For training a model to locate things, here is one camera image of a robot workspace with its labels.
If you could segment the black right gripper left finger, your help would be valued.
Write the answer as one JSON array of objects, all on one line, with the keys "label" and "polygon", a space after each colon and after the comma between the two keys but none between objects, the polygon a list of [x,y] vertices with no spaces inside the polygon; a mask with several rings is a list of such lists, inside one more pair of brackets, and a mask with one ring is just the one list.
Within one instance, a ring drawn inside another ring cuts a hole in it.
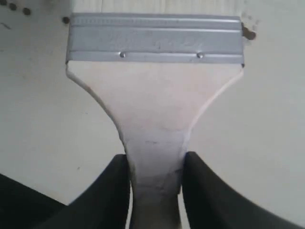
[{"label": "black right gripper left finger", "polygon": [[7,176],[0,176],[2,229],[123,229],[130,199],[126,155],[116,155],[96,180],[64,205]]}]

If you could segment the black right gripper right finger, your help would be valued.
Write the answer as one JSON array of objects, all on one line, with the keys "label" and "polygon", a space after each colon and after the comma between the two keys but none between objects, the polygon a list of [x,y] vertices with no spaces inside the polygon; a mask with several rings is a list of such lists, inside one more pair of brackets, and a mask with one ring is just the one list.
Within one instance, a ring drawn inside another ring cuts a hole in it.
[{"label": "black right gripper right finger", "polygon": [[297,229],[222,181],[195,153],[184,158],[183,201],[192,229]]}]

